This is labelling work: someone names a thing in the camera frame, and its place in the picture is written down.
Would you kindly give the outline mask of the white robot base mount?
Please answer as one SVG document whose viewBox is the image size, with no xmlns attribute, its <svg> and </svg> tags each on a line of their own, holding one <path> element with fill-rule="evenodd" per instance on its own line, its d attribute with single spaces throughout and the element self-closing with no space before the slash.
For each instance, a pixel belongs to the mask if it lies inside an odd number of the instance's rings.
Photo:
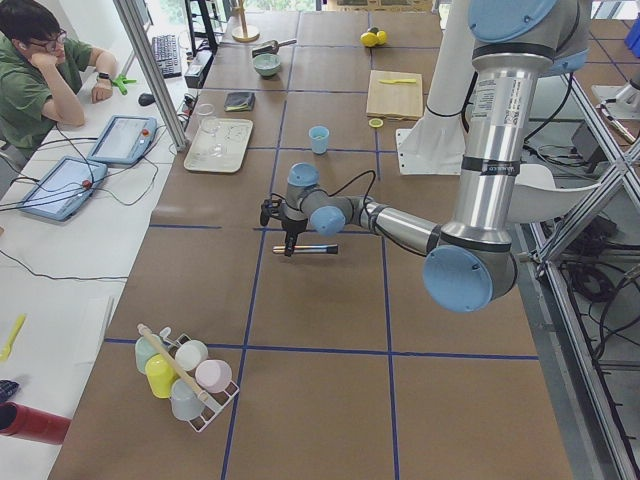
<svg viewBox="0 0 640 480">
<path fill-rule="evenodd" d="M 461 115 L 475 73 L 475 37 L 468 24 L 470 3 L 454 1 L 446 23 L 423 116 L 396 131 L 403 175 L 458 175 L 466 150 Z"/>
</svg>

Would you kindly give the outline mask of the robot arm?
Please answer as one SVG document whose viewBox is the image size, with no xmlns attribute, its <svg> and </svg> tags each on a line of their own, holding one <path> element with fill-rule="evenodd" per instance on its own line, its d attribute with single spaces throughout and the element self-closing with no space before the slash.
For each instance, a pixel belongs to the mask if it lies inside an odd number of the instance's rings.
<svg viewBox="0 0 640 480">
<path fill-rule="evenodd" d="M 298 163 L 285 197 L 261 208 L 263 221 L 282 223 L 285 254 L 307 227 L 330 236 L 353 224 L 422 255 L 425 288 L 448 310 L 473 312 L 508 293 L 517 267 L 506 223 L 536 84 L 584 64 L 590 14 L 587 1 L 472 2 L 476 98 L 452 219 L 438 225 L 367 195 L 328 194 L 317 169 Z"/>
</svg>

